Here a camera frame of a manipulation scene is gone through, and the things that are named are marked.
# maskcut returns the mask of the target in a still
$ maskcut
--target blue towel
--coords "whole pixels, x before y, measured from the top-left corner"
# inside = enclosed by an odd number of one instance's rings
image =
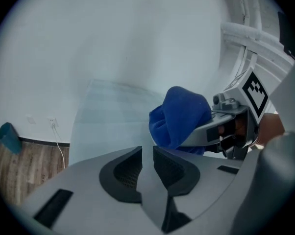
[[[193,130],[212,118],[205,97],[175,86],[149,113],[149,131],[158,146],[203,155],[205,147],[179,147]]]

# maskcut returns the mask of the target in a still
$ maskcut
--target white wall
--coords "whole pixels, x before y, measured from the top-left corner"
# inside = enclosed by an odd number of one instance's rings
[[[69,142],[90,78],[203,93],[229,18],[224,0],[21,0],[0,29],[0,126],[54,141],[56,117]]]

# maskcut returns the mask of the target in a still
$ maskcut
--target wooden floor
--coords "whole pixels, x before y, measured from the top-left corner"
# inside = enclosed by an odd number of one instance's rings
[[[69,147],[61,147],[68,164]],[[38,186],[62,171],[63,161],[57,146],[23,142],[20,154],[0,144],[0,192],[10,204],[20,205]]]

